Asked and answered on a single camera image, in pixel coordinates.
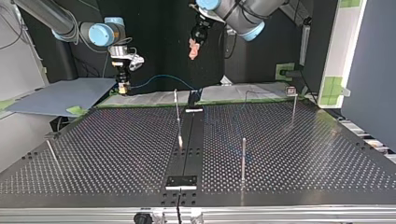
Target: metal rod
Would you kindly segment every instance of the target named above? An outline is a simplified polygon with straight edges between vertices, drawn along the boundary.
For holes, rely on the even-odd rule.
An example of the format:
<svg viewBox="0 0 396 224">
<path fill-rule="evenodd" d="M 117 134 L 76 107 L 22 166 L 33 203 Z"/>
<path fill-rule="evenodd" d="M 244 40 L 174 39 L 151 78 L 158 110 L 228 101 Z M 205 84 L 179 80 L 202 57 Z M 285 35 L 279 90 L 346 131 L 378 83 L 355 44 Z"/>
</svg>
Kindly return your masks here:
<svg viewBox="0 0 396 224">
<path fill-rule="evenodd" d="M 175 94 L 175 104 L 176 104 L 176 113 L 177 113 L 177 128 L 178 128 L 178 145 L 180 150 L 183 148 L 183 138 L 181 137 L 181 124 L 180 124 L 180 114 L 178 112 L 178 98 L 177 98 L 177 90 L 174 92 Z"/>
<path fill-rule="evenodd" d="M 294 115 L 296 114 L 297 97 L 298 97 L 298 94 L 296 94 L 296 95 L 294 96 L 293 119 L 294 119 Z"/>
<path fill-rule="evenodd" d="M 247 156 L 247 139 L 242 139 L 242 184 L 245 184 L 245 166 Z"/>
<path fill-rule="evenodd" d="M 55 151 L 53 150 L 52 144 L 50 143 L 49 139 L 47 139 L 47 145 L 49 146 L 49 151 L 50 151 L 50 154 L 52 155 L 53 159 L 58 161 L 58 158 L 56 157 Z"/>
<path fill-rule="evenodd" d="M 71 34 L 75 29 L 70 16 L 52 0 L 14 0 L 14 2 L 59 35 Z"/>
</svg>

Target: vertical metal post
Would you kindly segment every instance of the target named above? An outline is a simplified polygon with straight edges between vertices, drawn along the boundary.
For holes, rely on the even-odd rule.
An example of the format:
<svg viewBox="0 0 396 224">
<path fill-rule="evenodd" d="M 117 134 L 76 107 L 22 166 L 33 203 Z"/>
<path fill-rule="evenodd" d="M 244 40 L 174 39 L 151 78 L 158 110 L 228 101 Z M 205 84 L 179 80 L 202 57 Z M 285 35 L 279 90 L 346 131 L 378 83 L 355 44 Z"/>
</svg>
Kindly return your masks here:
<svg viewBox="0 0 396 224">
<path fill-rule="evenodd" d="M 175 94 L 175 104 L 176 104 L 176 113 L 177 113 L 177 128 L 178 128 L 178 145 L 180 150 L 183 148 L 183 138 L 181 137 L 181 124 L 180 124 L 180 114 L 178 113 L 178 98 L 177 98 L 177 90 L 174 92 Z"/>
<path fill-rule="evenodd" d="M 242 184 L 245 185 L 245 166 L 247 155 L 247 139 L 242 139 Z"/>
<path fill-rule="evenodd" d="M 47 139 L 47 145 L 49 146 L 49 151 L 50 151 L 50 154 L 52 155 L 52 158 L 54 160 L 58 161 L 58 158 L 56 157 L 55 151 L 53 150 L 52 144 L 50 143 L 49 139 Z"/>
<path fill-rule="evenodd" d="M 294 105 L 293 105 L 293 120 L 294 120 L 294 115 L 296 114 L 297 98 L 298 98 L 298 94 L 295 94 Z"/>
</svg>

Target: black cable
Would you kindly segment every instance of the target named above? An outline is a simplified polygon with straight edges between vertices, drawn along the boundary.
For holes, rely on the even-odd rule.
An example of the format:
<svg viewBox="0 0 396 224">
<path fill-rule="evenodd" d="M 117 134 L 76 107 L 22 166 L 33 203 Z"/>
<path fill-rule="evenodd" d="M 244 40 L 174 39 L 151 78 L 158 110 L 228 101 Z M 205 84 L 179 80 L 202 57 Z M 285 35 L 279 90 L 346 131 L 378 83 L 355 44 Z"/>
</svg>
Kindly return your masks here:
<svg viewBox="0 0 396 224">
<path fill-rule="evenodd" d="M 224 21 L 227 21 L 227 19 L 230 17 L 231 13 L 239 6 L 239 3 L 241 0 L 235 0 L 235 4 L 233 4 L 233 7 L 227 12 L 225 17 L 223 18 Z"/>
<path fill-rule="evenodd" d="M 75 60 L 76 61 L 78 61 L 79 63 L 81 63 L 81 65 L 85 65 L 86 67 L 90 67 L 95 73 L 92 73 L 91 71 L 89 71 L 87 68 L 87 73 L 90 73 L 90 74 L 92 74 L 92 75 L 94 75 L 94 76 L 96 76 L 96 77 L 99 77 L 100 76 L 100 72 L 99 72 L 99 70 L 97 69 L 97 68 L 95 68 L 93 65 L 91 65 L 90 63 L 87 63 L 86 61 L 84 61 L 84 60 L 82 60 L 82 59 L 80 59 L 80 58 L 78 58 L 78 57 L 76 57 L 75 55 L 73 55 L 73 57 L 75 58 Z"/>
<path fill-rule="evenodd" d="M 176 210 L 177 210 L 178 224 L 182 224 L 182 223 L 183 223 L 183 220 L 181 219 L 179 204 L 180 204 L 180 193 L 178 194 L 178 198 L 177 198 L 177 207 L 176 207 Z"/>
<path fill-rule="evenodd" d="M 245 7 L 242 4 L 239 4 L 239 6 L 242 8 L 243 11 L 247 12 L 247 14 L 249 14 L 252 17 L 255 17 L 255 18 L 260 19 L 260 20 L 267 20 L 269 18 L 267 16 L 262 16 L 262 15 L 257 14 L 256 12 L 254 12 L 253 10 Z"/>
<path fill-rule="evenodd" d="M 301 77 L 303 78 L 303 81 L 304 81 L 304 83 L 305 83 L 305 86 L 308 88 L 309 92 L 310 92 L 311 95 L 312 95 L 312 98 L 314 98 L 315 103 L 318 105 L 318 99 L 315 97 L 315 95 L 314 95 L 314 93 L 312 92 L 311 88 L 309 88 L 308 82 L 306 82 L 306 79 L 305 79 L 305 77 L 304 77 L 303 72 L 302 72 L 301 70 L 299 70 L 299 72 L 300 72 L 300 74 L 301 74 Z"/>
<path fill-rule="evenodd" d="M 246 11 L 245 11 L 243 8 L 242 8 L 242 15 L 245 17 L 245 20 L 247 20 L 250 24 L 257 24 L 256 22 L 251 21 L 251 20 L 248 18 L 247 14 L 246 14 Z"/>
<path fill-rule="evenodd" d="M 17 39 L 15 39 L 14 41 L 12 41 L 11 43 L 9 43 L 9 44 L 7 44 L 7 45 L 4 45 L 3 47 L 0 47 L 0 49 L 6 49 L 6 48 L 8 48 L 8 47 L 13 46 L 15 43 L 18 42 L 18 40 L 21 39 L 22 34 L 23 34 L 23 25 L 21 24 L 21 31 L 20 31 L 20 34 L 18 35 Z"/>
<path fill-rule="evenodd" d="M 298 2 L 297 2 L 297 7 L 296 7 L 296 9 L 295 9 L 295 11 L 294 11 L 294 23 L 296 23 L 296 20 L 297 20 L 297 13 L 298 13 L 298 8 L 299 8 L 299 6 L 300 6 L 300 2 L 301 2 L 301 0 L 298 0 Z"/>
<path fill-rule="evenodd" d="M 233 48 L 231 49 L 231 53 L 230 53 L 229 56 L 224 57 L 224 59 L 230 59 L 231 57 L 233 57 L 233 52 L 234 52 L 234 50 L 235 50 L 236 38 L 237 38 L 237 37 L 238 37 L 237 34 L 235 34 L 235 35 L 234 35 L 234 38 L 233 38 Z"/>
</svg>

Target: green tape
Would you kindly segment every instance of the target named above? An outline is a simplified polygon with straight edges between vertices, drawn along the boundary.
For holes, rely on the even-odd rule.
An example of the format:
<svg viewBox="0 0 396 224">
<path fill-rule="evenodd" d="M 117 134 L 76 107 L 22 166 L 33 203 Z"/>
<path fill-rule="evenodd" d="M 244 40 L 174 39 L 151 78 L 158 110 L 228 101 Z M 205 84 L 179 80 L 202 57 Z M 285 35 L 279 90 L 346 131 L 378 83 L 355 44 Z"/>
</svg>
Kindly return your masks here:
<svg viewBox="0 0 396 224">
<path fill-rule="evenodd" d="M 15 103 L 15 100 L 0 101 L 0 111 L 3 111 L 4 109 L 13 105 L 14 103 Z"/>
<path fill-rule="evenodd" d="M 341 0 L 340 7 L 359 7 L 361 0 Z"/>
<path fill-rule="evenodd" d="M 285 76 L 280 75 L 280 71 L 282 71 L 282 70 L 294 71 L 294 63 L 277 64 L 276 65 L 276 74 L 275 74 L 276 81 L 293 81 L 292 77 L 285 77 Z"/>
<path fill-rule="evenodd" d="M 341 77 L 325 77 L 324 87 L 320 98 L 321 105 L 337 105 L 343 88 L 341 86 L 343 79 Z"/>
<path fill-rule="evenodd" d="M 69 107 L 69 108 L 66 109 L 66 111 L 69 112 L 72 115 L 78 115 L 78 116 L 84 115 L 84 114 L 86 114 L 88 112 L 88 110 L 82 108 L 79 105 L 75 105 L 75 106 Z"/>
</svg>

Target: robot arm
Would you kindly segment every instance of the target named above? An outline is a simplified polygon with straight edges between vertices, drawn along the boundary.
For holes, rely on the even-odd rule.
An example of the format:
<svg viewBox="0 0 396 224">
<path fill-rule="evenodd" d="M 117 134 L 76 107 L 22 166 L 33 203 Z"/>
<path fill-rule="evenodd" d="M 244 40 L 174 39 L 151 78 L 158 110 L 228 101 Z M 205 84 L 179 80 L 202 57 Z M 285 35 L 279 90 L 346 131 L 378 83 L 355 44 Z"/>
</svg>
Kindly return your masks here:
<svg viewBox="0 0 396 224">
<path fill-rule="evenodd" d="M 246 41 L 255 39 L 265 27 L 263 20 L 287 2 L 288 0 L 196 0 L 202 18 L 227 23 Z M 191 32 L 190 42 L 202 46 L 205 39 L 197 38 L 195 32 Z"/>
<path fill-rule="evenodd" d="M 134 52 L 129 52 L 125 25 L 120 17 L 105 18 L 104 23 L 80 22 L 73 14 L 52 0 L 14 0 L 26 12 L 47 25 L 54 36 L 65 42 L 77 42 L 82 39 L 87 45 L 108 47 L 113 65 L 119 70 L 116 80 L 121 94 L 129 87 L 129 72 L 138 69 L 144 59 Z"/>
</svg>

